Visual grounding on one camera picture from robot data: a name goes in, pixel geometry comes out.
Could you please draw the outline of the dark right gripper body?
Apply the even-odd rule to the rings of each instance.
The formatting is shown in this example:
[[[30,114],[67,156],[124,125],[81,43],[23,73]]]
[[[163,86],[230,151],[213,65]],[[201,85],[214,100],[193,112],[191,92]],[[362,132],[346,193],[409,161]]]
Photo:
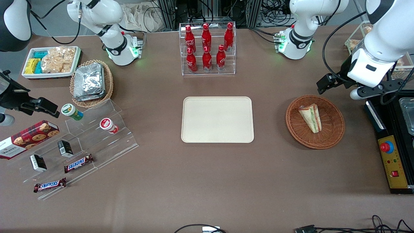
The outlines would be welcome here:
[[[9,110],[21,111],[22,106],[30,104],[30,97],[26,89],[9,77],[10,71],[1,71],[0,105]]]

